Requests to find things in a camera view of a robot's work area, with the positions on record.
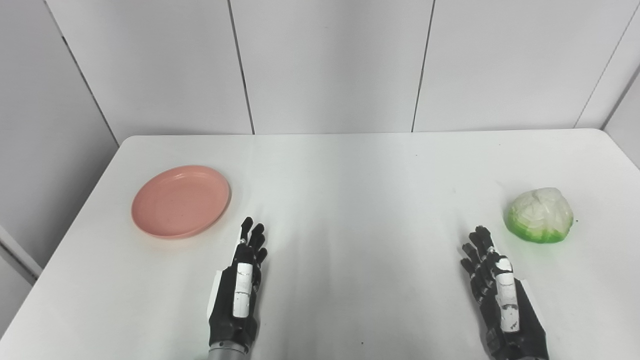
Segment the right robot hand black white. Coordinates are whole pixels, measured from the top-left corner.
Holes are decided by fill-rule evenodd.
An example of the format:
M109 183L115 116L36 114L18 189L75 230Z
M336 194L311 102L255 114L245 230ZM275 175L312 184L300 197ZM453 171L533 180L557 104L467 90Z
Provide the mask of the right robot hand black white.
M462 244L460 260L471 295L486 326L485 342L494 360L548 360L546 331L509 258L500 254L490 231L477 226Z

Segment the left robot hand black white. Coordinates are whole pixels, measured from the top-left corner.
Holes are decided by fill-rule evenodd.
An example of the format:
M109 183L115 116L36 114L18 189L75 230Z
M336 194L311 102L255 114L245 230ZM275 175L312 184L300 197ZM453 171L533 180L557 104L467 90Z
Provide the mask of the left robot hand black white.
M221 272L209 315L209 360L244 360L258 337L255 317L268 256L265 226L251 216L240 226L238 244L229 266Z

